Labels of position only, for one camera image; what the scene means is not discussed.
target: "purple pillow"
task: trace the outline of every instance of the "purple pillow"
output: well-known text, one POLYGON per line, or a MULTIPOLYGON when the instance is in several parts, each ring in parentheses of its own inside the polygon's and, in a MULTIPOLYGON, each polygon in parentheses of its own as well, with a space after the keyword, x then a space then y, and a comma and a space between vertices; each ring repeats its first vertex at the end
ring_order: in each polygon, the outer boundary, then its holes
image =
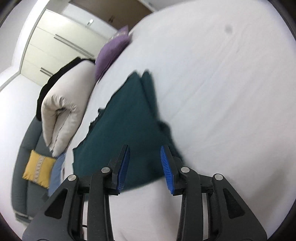
POLYGON ((126 46, 128 46, 129 42, 128 26, 118 30, 118 32, 108 40, 96 59, 96 80, 100 80, 103 77, 111 64, 118 58, 126 46))

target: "green cloth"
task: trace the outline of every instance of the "green cloth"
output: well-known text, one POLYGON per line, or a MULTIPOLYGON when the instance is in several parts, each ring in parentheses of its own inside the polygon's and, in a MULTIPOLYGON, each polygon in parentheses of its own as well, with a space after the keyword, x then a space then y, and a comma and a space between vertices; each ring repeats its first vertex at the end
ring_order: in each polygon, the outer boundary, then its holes
POLYGON ((85 139, 73 150, 74 174, 91 175, 118 157, 124 144, 131 158, 124 189, 135 188, 164 175, 160 148, 168 145, 180 157, 169 127, 158 120, 153 81, 148 72, 142 78, 132 73, 113 94, 104 110, 89 127, 85 139))

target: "triangular cutout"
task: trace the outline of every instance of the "triangular cutout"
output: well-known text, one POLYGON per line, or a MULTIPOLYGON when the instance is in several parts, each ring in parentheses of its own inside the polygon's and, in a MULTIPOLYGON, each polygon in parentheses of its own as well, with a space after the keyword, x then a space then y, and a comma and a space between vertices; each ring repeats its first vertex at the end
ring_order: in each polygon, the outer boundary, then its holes
POLYGON ((223 189, 226 205, 227 205, 227 211, 229 218, 237 218, 241 217, 245 214, 242 207, 238 204, 238 202, 235 200, 235 198, 232 196, 232 194, 227 190, 223 189))
POLYGON ((67 189, 63 189, 57 198, 52 202, 52 204, 48 207, 48 209, 45 211, 45 216, 52 217, 56 219, 60 219, 63 214, 63 209, 65 205, 65 200, 67 197, 67 189))

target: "blue pillow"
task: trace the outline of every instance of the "blue pillow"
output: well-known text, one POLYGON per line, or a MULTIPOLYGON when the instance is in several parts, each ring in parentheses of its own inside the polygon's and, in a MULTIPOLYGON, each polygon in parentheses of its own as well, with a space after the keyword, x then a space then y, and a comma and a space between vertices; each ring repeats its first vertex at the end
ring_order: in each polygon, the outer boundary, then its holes
POLYGON ((52 173, 50 175, 49 188, 48 188, 48 196, 49 197, 61 185, 61 170, 62 170, 62 165, 65 160, 65 156, 66 156, 65 152, 63 154, 61 154, 57 158, 57 160, 52 168, 52 173))

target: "gray sofa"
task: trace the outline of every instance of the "gray sofa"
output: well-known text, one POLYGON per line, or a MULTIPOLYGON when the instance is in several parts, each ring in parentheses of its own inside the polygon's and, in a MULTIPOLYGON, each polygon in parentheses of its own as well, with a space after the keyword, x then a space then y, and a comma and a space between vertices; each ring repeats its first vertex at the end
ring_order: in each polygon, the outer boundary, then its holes
POLYGON ((16 219, 25 223, 31 221, 48 199, 46 188, 22 178, 32 150, 51 157, 43 139, 42 122, 36 117, 32 120, 21 143, 12 178, 12 207, 16 219))

